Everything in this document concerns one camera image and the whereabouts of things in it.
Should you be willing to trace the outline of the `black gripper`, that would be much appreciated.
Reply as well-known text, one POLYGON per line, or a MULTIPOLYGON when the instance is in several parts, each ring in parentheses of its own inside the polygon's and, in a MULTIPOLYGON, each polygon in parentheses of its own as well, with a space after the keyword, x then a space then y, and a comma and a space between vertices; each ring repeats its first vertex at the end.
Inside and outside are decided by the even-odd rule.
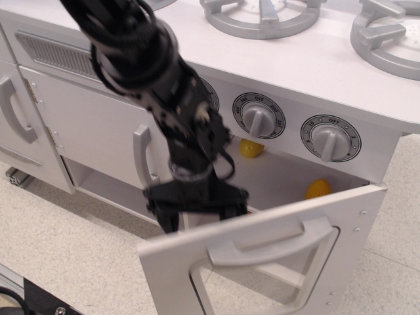
POLYGON ((248 214, 246 190, 212 173, 204 180, 172 180, 144 191, 151 211, 166 234, 179 230, 180 213, 217 214, 221 221, 248 214))

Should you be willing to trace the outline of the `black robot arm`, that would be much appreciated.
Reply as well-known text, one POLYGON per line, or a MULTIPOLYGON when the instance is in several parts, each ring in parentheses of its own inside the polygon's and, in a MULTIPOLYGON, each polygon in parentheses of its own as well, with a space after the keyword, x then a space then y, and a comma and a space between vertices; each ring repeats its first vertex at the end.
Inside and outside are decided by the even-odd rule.
POLYGON ((64 1, 91 42, 97 77, 114 93, 151 113, 169 149, 172 181, 144 191, 163 231, 175 232, 181 213, 247 213, 249 194, 219 178, 217 158, 230 132, 210 102, 199 75, 182 59, 170 27, 144 1, 64 1))

